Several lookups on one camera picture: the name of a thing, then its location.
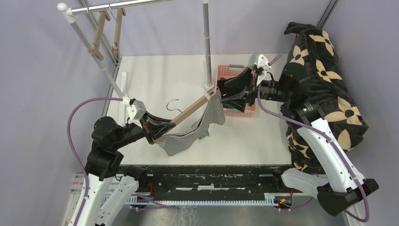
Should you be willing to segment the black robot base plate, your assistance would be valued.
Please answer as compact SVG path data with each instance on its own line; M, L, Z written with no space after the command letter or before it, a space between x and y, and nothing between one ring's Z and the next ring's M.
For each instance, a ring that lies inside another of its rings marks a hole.
M280 165L147 165L138 193L156 201L261 201L265 194L291 194L273 172Z

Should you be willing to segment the navy striped underwear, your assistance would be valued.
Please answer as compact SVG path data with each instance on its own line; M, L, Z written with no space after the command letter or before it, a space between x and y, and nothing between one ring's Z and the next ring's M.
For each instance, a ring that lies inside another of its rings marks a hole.
M224 109L226 112L236 112L236 111L237 111L237 109L235 109L234 107L231 107L231 106L229 106L229 105L223 105L223 109Z

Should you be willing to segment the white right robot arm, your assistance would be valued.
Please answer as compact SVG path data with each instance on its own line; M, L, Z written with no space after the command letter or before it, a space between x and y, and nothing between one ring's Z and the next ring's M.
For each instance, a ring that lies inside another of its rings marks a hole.
M313 151L326 178L319 178L295 168L282 167L272 178L272 187L283 192L293 188L318 200L325 212L336 216L378 189L374 179L367 179L352 165L330 129L327 115L310 92L316 78L304 66L285 65L280 79L262 80L265 69L245 68L240 74L222 78L210 94L198 100L210 101L217 95L215 116L220 118L223 105L239 111L262 100L281 102L278 118L285 120Z

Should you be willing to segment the grey striped boxer shorts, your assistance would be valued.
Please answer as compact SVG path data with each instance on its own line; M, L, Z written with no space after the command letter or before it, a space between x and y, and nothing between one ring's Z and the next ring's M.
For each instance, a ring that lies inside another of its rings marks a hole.
M221 104L221 93L217 91L210 96L204 113L192 124L188 131L164 135L155 143L159 145L168 156L174 156L188 150L196 140L208 137L209 126L211 124L224 125L224 123L225 115Z

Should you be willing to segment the black underwear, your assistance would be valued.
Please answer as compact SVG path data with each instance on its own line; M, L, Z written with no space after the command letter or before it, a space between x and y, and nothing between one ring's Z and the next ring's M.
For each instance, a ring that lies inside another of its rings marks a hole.
M226 82L227 82L227 81L229 81L229 79L223 78L223 77L220 78L220 79L217 81L217 87L219 88L220 92L228 92L228 91L231 90L230 87L227 87L227 86L226 86Z

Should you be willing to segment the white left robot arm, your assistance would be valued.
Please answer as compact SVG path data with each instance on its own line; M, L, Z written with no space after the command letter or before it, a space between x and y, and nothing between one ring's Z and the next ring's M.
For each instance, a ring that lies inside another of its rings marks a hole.
M119 149L142 138L149 144L163 136L175 127L171 120L159 118L145 113L139 125L127 123L118 125L109 116L98 119L91 135L92 149L87 157L84 168L86 178L78 206L72 215L71 226L110 226L128 198L136 191L147 188L148 178L144 176L145 169L130 165L114 192L104 202L108 186L115 179L123 154Z

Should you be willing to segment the wooden clip hanger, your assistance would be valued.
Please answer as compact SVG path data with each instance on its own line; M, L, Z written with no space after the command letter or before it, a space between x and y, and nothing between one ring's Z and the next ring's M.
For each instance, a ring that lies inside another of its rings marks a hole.
M197 111L200 107L203 105L207 105L210 99L210 96L212 94L215 94L217 91L219 91L218 88L213 89L212 91L208 92L204 96L202 96L200 99L198 99L196 102L194 102L191 106L189 106L186 110L184 110L182 113L180 113L177 117L175 117L172 122L175 123L176 125L180 124L183 122L185 119L187 119L190 115L192 115L195 111Z
M109 12L111 12L112 17L114 18L115 24L115 32L114 32L114 45L111 47L111 51L115 59L118 61L120 58L120 35L121 35L121 27L122 27L122 19L126 16L126 11L124 8L117 9L117 16L113 15L110 3L109 5Z
M101 42L101 37L103 34L103 30L104 30L104 24L105 21L110 21L110 16L108 14L107 11L101 11L100 12L100 16L99 16L99 20L98 20L98 24L97 24L97 28L95 31L95 35L94 35L94 39L93 39L93 46L88 48L88 53L91 54L91 56L93 56L94 58L102 61L104 59L104 56L101 54L101 52L99 51L99 47L100 47L100 42Z

